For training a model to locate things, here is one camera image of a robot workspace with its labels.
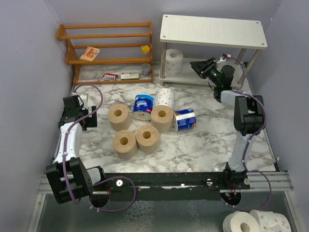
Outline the pink dotted roll front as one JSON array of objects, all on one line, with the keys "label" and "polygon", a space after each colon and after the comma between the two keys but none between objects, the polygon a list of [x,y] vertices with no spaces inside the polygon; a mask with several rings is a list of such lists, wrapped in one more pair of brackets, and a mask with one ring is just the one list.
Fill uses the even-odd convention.
[{"label": "pink dotted roll front", "polygon": [[177,75],[182,71],[183,53],[177,49],[166,51],[166,75]]}]

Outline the pink dotted roll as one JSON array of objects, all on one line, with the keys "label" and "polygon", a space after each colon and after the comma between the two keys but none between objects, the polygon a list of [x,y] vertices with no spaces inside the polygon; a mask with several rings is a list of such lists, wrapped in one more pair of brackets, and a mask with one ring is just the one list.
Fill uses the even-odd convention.
[{"label": "pink dotted roll", "polygon": [[154,107],[158,105],[165,105],[174,109],[175,95],[173,90],[169,88],[160,88],[154,98]]},{"label": "pink dotted roll", "polygon": [[182,71],[183,53],[177,49],[166,51],[166,75],[177,75]]}]

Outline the pink dotted roll back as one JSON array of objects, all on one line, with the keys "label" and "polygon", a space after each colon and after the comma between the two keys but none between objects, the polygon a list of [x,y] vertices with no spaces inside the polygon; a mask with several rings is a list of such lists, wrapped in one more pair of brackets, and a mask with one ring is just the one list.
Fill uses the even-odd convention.
[{"label": "pink dotted roll back", "polygon": [[175,95],[173,90],[169,88],[160,88],[154,98],[154,107],[158,105],[165,105],[174,109]]}]

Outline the blue Tempo roll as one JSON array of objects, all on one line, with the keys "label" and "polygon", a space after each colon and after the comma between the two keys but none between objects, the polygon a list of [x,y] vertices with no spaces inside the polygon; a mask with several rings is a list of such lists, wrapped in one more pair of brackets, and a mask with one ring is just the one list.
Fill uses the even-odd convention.
[{"label": "blue Tempo roll", "polygon": [[150,121],[153,106],[154,106],[153,96],[148,94],[136,95],[132,112],[133,118],[136,120]]}]

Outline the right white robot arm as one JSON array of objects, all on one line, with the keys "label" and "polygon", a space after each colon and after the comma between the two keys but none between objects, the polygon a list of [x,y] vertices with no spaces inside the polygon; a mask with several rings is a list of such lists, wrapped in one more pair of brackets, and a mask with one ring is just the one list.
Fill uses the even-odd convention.
[{"label": "right white robot arm", "polygon": [[213,96],[218,102],[234,107],[234,127],[237,135],[232,155],[222,176],[223,186],[233,189],[239,184],[239,179],[244,178],[248,172],[246,157],[255,137],[267,124],[263,97],[232,88],[235,68],[229,64],[224,65],[220,71],[215,58],[191,61],[190,65],[201,79],[213,82]]}]

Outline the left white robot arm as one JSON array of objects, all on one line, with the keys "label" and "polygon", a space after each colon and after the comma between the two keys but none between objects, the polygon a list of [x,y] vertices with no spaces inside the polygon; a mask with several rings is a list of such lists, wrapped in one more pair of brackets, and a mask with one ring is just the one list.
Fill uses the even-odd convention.
[{"label": "left white robot arm", "polygon": [[107,179],[100,166],[86,169],[79,157],[81,138],[88,128],[98,126],[95,106],[88,106],[87,94],[63,98],[64,110],[58,122],[60,143],[52,164],[45,174],[57,203],[79,201],[90,196],[93,189],[106,187]]}]

